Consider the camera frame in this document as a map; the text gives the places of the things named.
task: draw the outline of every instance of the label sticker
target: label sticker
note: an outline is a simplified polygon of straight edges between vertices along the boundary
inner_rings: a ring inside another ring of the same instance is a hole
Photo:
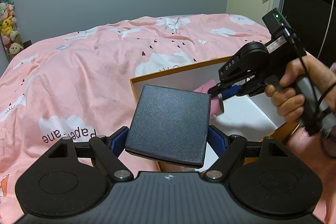
[[[286,43],[286,39],[281,36],[271,44],[267,46],[268,53],[274,52],[277,48]]]

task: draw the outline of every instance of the cardboard box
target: cardboard box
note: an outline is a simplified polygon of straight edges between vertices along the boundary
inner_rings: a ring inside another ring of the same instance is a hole
[[[212,59],[132,78],[130,82],[135,101],[138,102],[144,85],[195,90],[212,79],[218,83],[218,70],[229,59],[230,57]],[[211,119],[210,124],[215,125],[226,135],[239,134],[249,141],[260,141],[270,135],[281,142],[286,142],[298,127],[297,123],[284,123],[284,119],[277,114],[276,108],[265,94],[253,97],[234,96],[225,100],[224,113]],[[208,169],[217,158],[207,144],[204,166],[198,171]],[[181,167],[174,165],[159,163],[158,166],[160,170],[165,169],[168,172],[181,171]]]

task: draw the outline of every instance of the circular pad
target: circular pad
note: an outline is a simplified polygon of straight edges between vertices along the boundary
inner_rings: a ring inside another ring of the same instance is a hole
[[[49,194],[64,194],[73,190],[78,184],[78,178],[68,172],[52,172],[40,180],[40,188]]]
[[[286,216],[314,208],[322,185],[318,176],[303,163],[272,164],[259,160],[232,174],[230,190],[242,205],[257,213]]]
[[[24,213],[50,218],[71,216],[102,199],[108,184],[99,170],[61,159],[65,158],[36,163],[19,177],[15,193]]]

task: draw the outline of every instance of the ribbed black surface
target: ribbed black surface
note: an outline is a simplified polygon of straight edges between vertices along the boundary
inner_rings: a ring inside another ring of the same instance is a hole
[[[144,85],[125,149],[139,156],[200,168],[204,164],[210,95]]]
[[[68,219],[24,216],[19,224],[320,224],[312,215],[295,220],[265,219],[237,205],[221,184],[198,173],[141,172],[116,184],[97,207]]]

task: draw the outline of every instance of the black wardrobe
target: black wardrobe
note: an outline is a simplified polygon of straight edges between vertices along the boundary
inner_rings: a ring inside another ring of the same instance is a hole
[[[336,0],[284,0],[282,13],[305,48],[327,66],[336,62]]]

